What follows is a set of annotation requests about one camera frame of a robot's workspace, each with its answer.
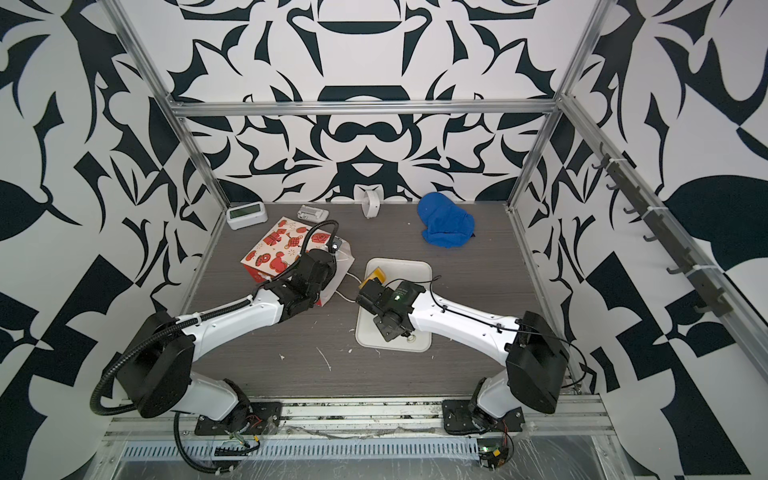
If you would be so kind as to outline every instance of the black mounting plate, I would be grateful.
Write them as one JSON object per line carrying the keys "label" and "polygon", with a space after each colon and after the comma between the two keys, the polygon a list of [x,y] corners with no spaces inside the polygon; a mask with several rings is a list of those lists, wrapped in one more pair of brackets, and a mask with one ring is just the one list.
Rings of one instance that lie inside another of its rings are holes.
{"label": "black mounting plate", "polygon": [[[262,435],[267,425],[274,424],[277,426],[280,424],[280,414],[283,411],[282,403],[251,402],[250,408],[253,410],[253,415],[258,417],[258,419],[248,418],[251,426],[248,427],[248,430],[241,432],[241,435]],[[198,436],[226,435],[224,430],[225,426],[221,422],[211,420],[208,417],[201,415],[197,419],[197,425],[194,428],[194,434]]]}
{"label": "black mounting plate", "polygon": [[[522,432],[524,422],[522,407],[518,407],[507,412],[503,419],[499,419],[491,431],[503,432],[506,423],[509,432]],[[484,432],[472,422],[469,400],[443,400],[442,426],[449,435],[472,435]]]}

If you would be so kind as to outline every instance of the wall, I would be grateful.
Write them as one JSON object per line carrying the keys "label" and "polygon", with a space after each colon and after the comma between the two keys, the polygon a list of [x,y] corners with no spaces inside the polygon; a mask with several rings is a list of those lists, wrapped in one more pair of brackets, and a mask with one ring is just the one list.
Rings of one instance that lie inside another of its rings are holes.
{"label": "wall", "polygon": [[[760,2],[614,7],[575,89],[677,219],[766,315]],[[565,334],[643,478],[765,478],[768,385],[563,119],[518,213]]]}
{"label": "wall", "polygon": [[[123,4],[176,100],[274,102],[552,98],[594,0]],[[541,125],[529,114],[194,120],[230,200],[286,202],[371,188],[389,201],[506,200]]]}
{"label": "wall", "polygon": [[102,369],[178,311],[220,209],[98,5],[0,7],[0,476],[77,478]]}

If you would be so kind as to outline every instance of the white remote control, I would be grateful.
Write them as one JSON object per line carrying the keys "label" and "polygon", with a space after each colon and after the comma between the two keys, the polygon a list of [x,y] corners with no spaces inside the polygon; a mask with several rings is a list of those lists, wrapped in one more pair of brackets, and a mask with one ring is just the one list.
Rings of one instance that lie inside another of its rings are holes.
{"label": "white remote control", "polygon": [[328,210],[302,205],[299,209],[299,218],[312,223],[320,223],[328,218]]}

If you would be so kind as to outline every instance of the white scrap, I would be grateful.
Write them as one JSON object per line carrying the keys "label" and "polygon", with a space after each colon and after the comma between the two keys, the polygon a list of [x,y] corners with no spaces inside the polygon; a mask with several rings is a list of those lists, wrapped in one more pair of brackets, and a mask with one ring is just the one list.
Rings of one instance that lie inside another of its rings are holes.
{"label": "white scrap", "polygon": [[[318,352],[320,352],[320,355],[323,355],[323,352],[318,347],[315,347],[315,348],[317,349]],[[328,366],[328,371],[330,372],[331,371],[331,364],[328,363],[328,359],[326,358],[325,355],[323,355],[323,360],[326,361],[326,365]]]}

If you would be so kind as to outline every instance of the horizontal aluminum bar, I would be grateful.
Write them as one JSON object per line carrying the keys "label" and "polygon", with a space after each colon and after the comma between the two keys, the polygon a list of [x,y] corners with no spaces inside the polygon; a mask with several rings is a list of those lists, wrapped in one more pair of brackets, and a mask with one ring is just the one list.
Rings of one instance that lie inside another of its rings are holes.
{"label": "horizontal aluminum bar", "polygon": [[513,100],[171,102],[170,107],[177,117],[331,114],[503,114],[549,113],[554,111],[554,100],[550,98],[521,98]]}

